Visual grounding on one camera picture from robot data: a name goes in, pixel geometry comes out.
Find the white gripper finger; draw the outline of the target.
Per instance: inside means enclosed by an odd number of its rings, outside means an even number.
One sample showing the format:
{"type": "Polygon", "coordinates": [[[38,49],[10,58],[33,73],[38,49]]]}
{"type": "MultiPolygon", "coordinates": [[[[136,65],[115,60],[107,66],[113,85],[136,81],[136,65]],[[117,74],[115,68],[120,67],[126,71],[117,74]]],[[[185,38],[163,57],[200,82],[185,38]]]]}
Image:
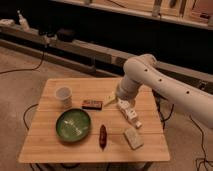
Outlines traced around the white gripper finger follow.
{"type": "Polygon", "coordinates": [[[140,121],[135,121],[133,123],[133,126],[136,128],[136,129],[139,129],[141,126],[142,126],[142,123],[140,121]]]}

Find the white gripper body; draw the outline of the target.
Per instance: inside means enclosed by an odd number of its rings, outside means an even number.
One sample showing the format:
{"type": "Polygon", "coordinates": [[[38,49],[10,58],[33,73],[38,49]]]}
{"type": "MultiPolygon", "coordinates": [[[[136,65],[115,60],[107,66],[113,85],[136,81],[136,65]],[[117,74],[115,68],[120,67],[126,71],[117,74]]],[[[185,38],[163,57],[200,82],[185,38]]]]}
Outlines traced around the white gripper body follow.
{"type": "Polygon", "coordinates": [[[124,101],[119,99],[117,101],[117,106],[119,110],[122,112],[124,117],[130,122],[136,122],[138,120],[138,115],[136,111],[131,107],[130,103],[128,101],[124,101]]]}

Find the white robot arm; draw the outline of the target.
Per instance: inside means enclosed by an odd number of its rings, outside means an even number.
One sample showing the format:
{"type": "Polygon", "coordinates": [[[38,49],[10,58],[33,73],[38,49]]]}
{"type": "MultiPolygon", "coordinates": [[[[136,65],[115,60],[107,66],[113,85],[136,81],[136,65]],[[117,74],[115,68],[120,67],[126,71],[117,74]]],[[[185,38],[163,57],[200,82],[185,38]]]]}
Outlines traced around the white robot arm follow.
{"type": "Polygon", "coordinates": [[[116,96],[122,100],[132,100],[142,85],[149,86],[213,129],[213,95],[162,74],[155,69],[156,64],[157,60],[152,54],[127,59],[116,96]]]}

